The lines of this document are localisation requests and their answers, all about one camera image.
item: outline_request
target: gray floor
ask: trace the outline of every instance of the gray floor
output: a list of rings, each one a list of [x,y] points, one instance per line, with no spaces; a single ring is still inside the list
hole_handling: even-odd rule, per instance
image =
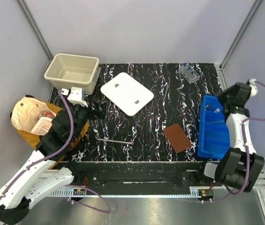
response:
[[[216,190],[215,198],[226,195]],[[173,198],[110,198],[112,214],[100,213],[65,199],[45,198],[21,225],[265,225],[254,191],[222,202],[199,204]],[[83,203],[105,209],[98,198]]]

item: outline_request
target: brown leather notebook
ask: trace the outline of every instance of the brown leather notebook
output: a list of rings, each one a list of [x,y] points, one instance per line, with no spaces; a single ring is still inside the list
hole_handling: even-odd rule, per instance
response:
[[[163,132],[177,153],[186,150],[187,148],[192,146],[188,137],[186,136],[186,134],[178,123],[168,128],[165,128]]]

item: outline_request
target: beige container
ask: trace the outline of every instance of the beige container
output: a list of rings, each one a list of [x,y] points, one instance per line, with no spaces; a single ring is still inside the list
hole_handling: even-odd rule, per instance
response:
[[[99,59],[96,57],[59,53],[46,70],[45,79],[58,90],[78,87],[84,88],[86,94],[91,95],[101,69],[98,65]]]

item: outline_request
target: black marble table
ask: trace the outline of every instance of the black marble table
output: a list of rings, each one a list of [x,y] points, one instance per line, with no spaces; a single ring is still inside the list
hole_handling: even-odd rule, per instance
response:
[[[189,84],[178,72],[181,64],[102,64],[94,93],[88,96],[108,101],[105,120],[89,121],[90,128],[68,160],[76,161],[201,161],[197,155],[200,104],[204,95],[215,95],[220,83],[213,64],[192,64],[201,74],[199,81]],[[124,114],[100,88],[121,72],[126,72],[153,92],[153,100],[133,117]],[[169,88],[164,101],[166,85]],[[54,89],[51,103],[63,107]],[[192,146],[176,153],[163,129],[178,123]],[[133,145],[102,142],[108,138],[133,142]]]

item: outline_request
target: blue item in rack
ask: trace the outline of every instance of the blue item in rack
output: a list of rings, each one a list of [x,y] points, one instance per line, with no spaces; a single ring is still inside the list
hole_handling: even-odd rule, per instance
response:
[[[198,156],[221,160],[229,148],[223,107],[217,97],[205,95],[200,106]]]

